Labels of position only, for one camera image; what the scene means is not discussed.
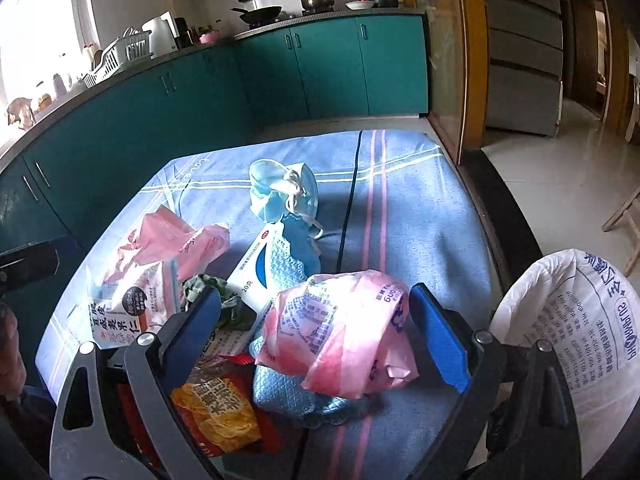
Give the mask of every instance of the white sack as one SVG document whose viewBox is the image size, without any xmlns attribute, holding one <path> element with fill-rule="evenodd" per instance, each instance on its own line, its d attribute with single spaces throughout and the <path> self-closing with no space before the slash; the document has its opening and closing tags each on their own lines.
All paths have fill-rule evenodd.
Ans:
<svg viewBox="0 0 640 480">
<path fill-rule="evenodd" d="M 615 439 L 640 395 L 636 320 L 640 300 L 617 269 L 570 249 L 527 269 L 491 322 L 502 342 L 551 341 L 569 384 L 586 475 Z"/>
</svg>

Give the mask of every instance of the pink plastic bag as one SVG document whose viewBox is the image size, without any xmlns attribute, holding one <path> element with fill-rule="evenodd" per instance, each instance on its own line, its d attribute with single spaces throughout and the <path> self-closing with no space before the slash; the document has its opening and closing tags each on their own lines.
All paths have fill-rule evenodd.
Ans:
<svg viewBox="0 0 640 480">
<path fill-rule="evenodd" d="M 408 297 L 404 284 L 376 270 L 311 276 L 277 295 L 255 363 L 304 375 L 303 388 L 343 399 L 401 388 L 418 376 L 404 332 Z"/>
<path fill-rule="evenodd" d="M 118 248 L 104 279 L 113 283 L 122 279 L 132 264 L 145 266 L 173 260 L 178 282 L 204 272 L 207 265 L 229 247 L 229 230 L 213 224 L 194 231 L 187 222 L 161 205 L 155 213 L 143 216 L 140 225 Z"/>
</svg>

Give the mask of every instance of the white dish rack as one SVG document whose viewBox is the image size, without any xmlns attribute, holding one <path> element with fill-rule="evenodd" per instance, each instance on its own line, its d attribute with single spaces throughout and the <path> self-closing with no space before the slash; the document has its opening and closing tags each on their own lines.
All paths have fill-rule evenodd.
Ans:
<svg viewBox="0 0 640 480">
<path fill-rule="evenodd" d="M 102 54 L 100 65 L 82 78 L 86 87 L 91 88 L 130 65 L 150 57 L 150 35 L 151 32 L 144 30 L 118 38 L 111 43 Z"/>
</svg>

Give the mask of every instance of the surgical mask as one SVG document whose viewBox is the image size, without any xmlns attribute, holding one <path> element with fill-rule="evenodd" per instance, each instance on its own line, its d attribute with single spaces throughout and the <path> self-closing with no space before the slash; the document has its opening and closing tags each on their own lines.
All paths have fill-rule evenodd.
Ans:
<svg viewBox="0 0 640 480">
<path fill-rule="evenodd" d="M 287 212 L 315 225 L 317 240 L 322 226 L 316 220 L 318 184 L 309 167 L 301 162 L 284 166 L 277 160 L 262 158 L 249 168 L 251 211 L 263 222 L 277 222 Z"/>
</svg>

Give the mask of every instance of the wooden door frame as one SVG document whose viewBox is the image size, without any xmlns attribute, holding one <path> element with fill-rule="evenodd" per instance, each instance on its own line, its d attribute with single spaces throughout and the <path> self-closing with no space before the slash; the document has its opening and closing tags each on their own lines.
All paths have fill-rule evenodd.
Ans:
<svg viewBox="0 0 640 480">
<path fill-rule="evenodd" d="M 404 0 L 415 6 L 418 0 Z M 447 135 L 437 117 L 429 114 L 440 142 L 449 150 L 454 164 L 460 164 L 463 148 L 480 148 L 484 136 L 489 77 L 489 39 L 484 0 L 459 0 L 463 30 L 463 106 L 460 140 L 457 146 L 447 142 Z"/>
<path fill-rule="evenodd" d="M 606 132 L 624 137 L 627 127 L 625 117 L 628 101 L 629 39 L 620 10 L 608 0 L 604 0 L 604 4 L 607 17 L 609 66 L 602 127 Z"/>
</svg>

